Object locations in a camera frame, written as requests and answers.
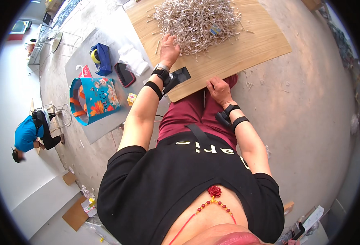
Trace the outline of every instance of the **orange flower print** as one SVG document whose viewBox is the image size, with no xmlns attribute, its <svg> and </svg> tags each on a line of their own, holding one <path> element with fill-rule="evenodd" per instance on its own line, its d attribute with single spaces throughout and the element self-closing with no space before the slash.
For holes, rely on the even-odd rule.
<svg viewBox="0 0 360 245">
<path fill-rule="evenodd" d="M 90 116 L 95 116 L 97 114 L 104 113 L 104 106 L 102 105 L 102 102 L 99 100 L 94 103 L 94 106 L 90 107 Z"/>
</svg>

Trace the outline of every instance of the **maroon pants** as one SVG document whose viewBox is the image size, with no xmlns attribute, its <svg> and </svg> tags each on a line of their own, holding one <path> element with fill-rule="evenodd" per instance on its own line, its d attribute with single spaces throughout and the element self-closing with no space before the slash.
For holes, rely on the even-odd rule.
<svg viewBox="0 0 360 245">
<path fill-rule="evenodd" d="M 232 88 L 238 80 L 235 74 L 224 81 Z M 207 89 L 202 89 L 193 93 L 182 100 L 171 103 L 168 112 L 165 113 L 158 127 L 158 140 L 162 140 L 171 135 L 190 131 L 186 127 L 188 124 L 196 124 L 203 132 L 216 135 L 225 140 L 233 150 L 236 150 L 237 140 L 230 128 L 223 126 L 216 119 L 217 112 L 222 112 L 223 108 L 212 97 Z"/>
</svg>

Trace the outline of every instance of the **orange bag handle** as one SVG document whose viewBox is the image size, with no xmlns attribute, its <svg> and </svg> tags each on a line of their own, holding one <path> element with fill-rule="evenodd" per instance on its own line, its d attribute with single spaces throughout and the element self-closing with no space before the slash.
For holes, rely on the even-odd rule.
<svg viewBox="0 0 360 245">
<path fill-rule="evenodd" d="M 79 87 L 79 96 L 81 96 L 81 98 L 85 99 L 85 93 L 83 92 L 83 87 L 82 85 Z"/>
<path fill-rule="evenodd" d="M 73 114 L 74 114 L 74 117 L 79 117 L 82 115 L 86 115 L 86 112 L 84 112 L 83 110 L 80 110 L 80 111 L 74 112 Z"/>
<path fill-rule="evenodd" d="M 79 100 L 75 100 L 73 97 L 70 97 L 70 103 L 74 103 L 75 105 L 81 105 L 80 103 L 79 103 Z"/>
</svg>

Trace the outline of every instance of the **necklace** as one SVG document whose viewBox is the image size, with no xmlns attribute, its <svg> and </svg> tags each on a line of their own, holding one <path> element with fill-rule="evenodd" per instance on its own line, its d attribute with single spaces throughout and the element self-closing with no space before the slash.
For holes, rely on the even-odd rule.
<svg viewBox="0 0 360 245">
<path fill-rule="evenodd" d="M 196 213 L 194 213 L 193 215 L 191 215 L 191 217 L 189 217 L 189 219 L 187 220 L 187 222 L 183 225 L 183 227 L 179 230 L 179 232 L 177 233 L 177 235 L 173 238 L 173 240 L 172 240 L 168 245 L 171 245 L 171 244 L 174 242 L 174 240 L 178 237 L 178 235 L 180 234 L 180 232 L 182 232 L 182 230 L 183 230 L 184 227 L 187 225 L 187 223 L 192 219 L 192 217 L 194 217 L 195 215 L 197 215 L 198 213 L 200 213 L 200 212 L 203 210 L 203 208 L 206 208 L 207 205 L 209 205 L 209 204 L 211 204 L 211 203 L 216 203 L 216 204 L 222 206 L 222 208 L 225 209 L 226 212 L 230 214 L 231 218 L 232 218 L 233 221 L 234 221 L 234 224 L 235 224 L 235 225 L 237 224 L 237 223 L 236 223 L 236 220 L 234 219 L 233 213 L 230 211 L 230 209 L 228 209 L 228 208 L 226 207 L 226 205 L 222 204 L 222 202 L 219 202 L 219 201 L 217 201 L 217 200 L 214 200 L 214 198 L 218 198 L 218 197 L 221 196 L 221 193 L 222 193 L 221 188 L 219 188 L 219 187 L 216 186 L 216 185 L 213 185 L 213 186 L 211 186 L 207 191 L 208 191 L 208 193 L 210 194 L 210 196 L 212 197 L 211 200 L 208 200 L 206 203 L 202 204 L 202 205 L 200 206 L 200 208 L 197 209 Z"/>
</svg>

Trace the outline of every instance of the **right hand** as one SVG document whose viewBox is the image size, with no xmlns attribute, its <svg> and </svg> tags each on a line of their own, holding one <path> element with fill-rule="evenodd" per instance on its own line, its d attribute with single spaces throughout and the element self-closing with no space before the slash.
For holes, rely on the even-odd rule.
<svg viewBox="0 0 360 245">
<path fill-rule="evenodd" d="M 169 68 L 172 67 L 172 65 L 176 62 L 177 58 L 180 55 L 180 46 L 178 44 L 174 46 L 173 44 L 173 41 L 176 38 L 176 36 L 166 34 L 162 39 L 160 64 L 163 64 Z"/>
<path fill-rule="evenodd" d="M 229 84 L 219 77 L 214 76 L 207 80 L 207 89 L 210 91 L 211 97 L 214 98 L 223 109 L 226 109 L 230 104 L 237 105 L 232 99 Z"/>
</svg>

